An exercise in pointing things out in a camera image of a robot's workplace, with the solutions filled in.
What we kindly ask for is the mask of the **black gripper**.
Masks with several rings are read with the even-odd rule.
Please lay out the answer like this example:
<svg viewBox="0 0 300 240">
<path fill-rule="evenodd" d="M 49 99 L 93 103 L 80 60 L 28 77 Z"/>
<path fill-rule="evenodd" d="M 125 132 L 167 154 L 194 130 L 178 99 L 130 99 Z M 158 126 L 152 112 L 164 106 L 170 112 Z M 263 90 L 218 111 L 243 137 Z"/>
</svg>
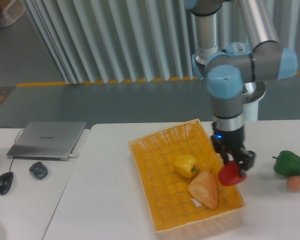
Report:
<svg viewBox="0 0 300 240">
<path fill-rule="evenodd" d="M 245 128 L 244 126 L 232 130 L 223 131 L 217 128 L 217 123 L 212 123 L 213 135 L 210 136 L 212 145 L 216 153 L 221 153 L 224 148 L 225 152 L 220 154 L 223 164 L 229 163 L 229 154 L 227 151 L 239 149 L 239 177 L 245 177 L 246 172 L 253 167 L 256 153 L 251 150 L 246 150 L 244 146 Z"/>
</svg>

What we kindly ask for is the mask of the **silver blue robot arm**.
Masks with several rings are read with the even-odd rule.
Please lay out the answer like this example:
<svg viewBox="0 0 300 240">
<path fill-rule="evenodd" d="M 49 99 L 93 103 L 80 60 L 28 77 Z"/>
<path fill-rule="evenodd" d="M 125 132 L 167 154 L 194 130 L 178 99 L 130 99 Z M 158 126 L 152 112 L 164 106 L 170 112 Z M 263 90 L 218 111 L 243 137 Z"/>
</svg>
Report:
<svg viewBox="0 0 300 240">
<path fill-rule="evenodd" d="M 254 165 L 255 153 L 244 146 L 245 84 L 292 77 L 298 68 L 296 52 L 281 46 L 266 4 L 262 0 L 239 0 L 248 46 L 243 51 L 218 50 L 217 13 L 221 0 L 187 0 L 195 17 L 197 50 L 193 71 L 207 80 L 213 135 L 211 141 L 223 160 L 220 180 L 239 182 Z"/>
</svg>

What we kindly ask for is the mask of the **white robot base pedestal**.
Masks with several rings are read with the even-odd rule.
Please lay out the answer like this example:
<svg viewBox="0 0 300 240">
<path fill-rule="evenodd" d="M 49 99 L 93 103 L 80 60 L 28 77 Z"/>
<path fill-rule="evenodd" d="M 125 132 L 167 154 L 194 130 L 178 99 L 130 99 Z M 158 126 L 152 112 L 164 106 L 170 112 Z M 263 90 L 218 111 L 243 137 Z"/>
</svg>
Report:
<svg viewBox="0 0 300 240">
<path fill-rule="evenodd" d="M 259 102 L 265 96 L 266 86 L 264 82 L 245 83 L 242 89 L 243 115 L 245 121 L 257 121 Z"/>
</svg>

